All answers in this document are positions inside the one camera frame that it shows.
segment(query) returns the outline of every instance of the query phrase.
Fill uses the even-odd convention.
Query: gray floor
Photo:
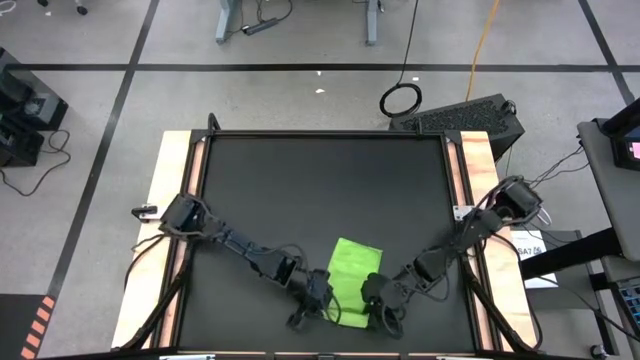
[[[348,0],[294,0],[291,17],[218,46],[215,0],[160,0],[146,39],[142,64],[400,63],[413,2],[383,0],[376,47],[364,45],[365,8]],[[73,1],[41,8],[21,0],[0,17],[0,46],[24,63],[127,64],[150,0]],[[286,12],[283,0],[265,3],[265,17]],[[636,0],[591,0],[602,32],[619,64],[640,64]],[[490,0],[422,1],[409,61],[469,64]],[[244,18],[255,22],[255,3]],[[577,0],[503,0],[480,56],[482,64],[605,65]],[[36,195],[21,198],[0,187],[0,293],[43,294],[69,232],[124,72],[41,71],[37,75],[71,108],[63,128],[72,132],[72,162],[53,173]],[[386,129],[381,94],[397,81],[387,71],[188,72],[138,71],[119,117],[104,168],[82,228],[69,272],[43,343],[41,356],[108,350],[122,298],[123,276],[139,225],[129,210],[147,197],[165,130],[201,128],[215,112],[226,129]],[[422,109],[464,99],[466,72],[408,72],[424,95]],[[640,94],[640,74],[624,78]],[[482,72],[473,97],[503,93],[516,102],[527,133],[513,148],[509,174],[535,177],[577,148],[576,124],[607,117],[624,106],[607,72]],[[391,98],[395,109],[410,96]],[[57,155],[35,168],[7,171],[31,187]],[[586,163],[583,155],[564,168]],[[498,164],[506,172],[506,158]],[[588,169],[538,188],[553,218],[551,228],[589,234],[608,219]],[[587,355],[599,343],[586,311],[541,311],[543,349]],[[621,358],[629,358],[625,352]]]

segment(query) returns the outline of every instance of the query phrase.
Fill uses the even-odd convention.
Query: yellow cable
[[[482,32],[482,37],[480,37],[480,42],[478,43],[476,54],[473,56],[473,63],[471,64],[471,75],[469,76],[469,87],[467,88],[467,97],[465,98],[465,101],[469,101],[469,97],[471,96],[471,89],[473,89],[473,79],[476,74],[476,62],[478,61],[478,54],[480,54],[480,49],[482,49],[484,39],[487,38],[489,28],[491,28],[491,23],[493,22],[493,18],[496,16],[496,12],[498,11],[498,4],[500,4],[500,0],[493,1],[493,7],[491,8],[491,12],[489,13],[487,22],[484,24],[484,31]]]

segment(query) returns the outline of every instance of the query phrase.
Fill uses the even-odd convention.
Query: white paper
[[[518,248],[520,259],[522,260],[547,251],[545,243],[541,239],[542,234],[540,233],[540,231],[511,231],[511,240],[513,242],[513,245]],[[552,281],[558,281],[555,274],[547,274],[543,276],[543,278]],[[542,289],[554,288],[558,286],[548,281],[535,278],[526,280],[524,282],[524,287],[527,289]]]

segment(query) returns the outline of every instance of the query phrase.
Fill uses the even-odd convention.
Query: orange and black tape
[[[42,299],[20,352],[23,359],[35,359],[38,356],[38,350],[40,350],[42,339],[47,332],[47,325],[49,325],[55,305],[56,301],[52,296],[45,296]]]

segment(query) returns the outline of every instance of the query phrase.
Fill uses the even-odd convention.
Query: black box
[[[516,118],[515,105],[502,94],[392,119],[389,130],[416,131],[418,121],[423,131],[486,131],[494,161],[524,134]]]

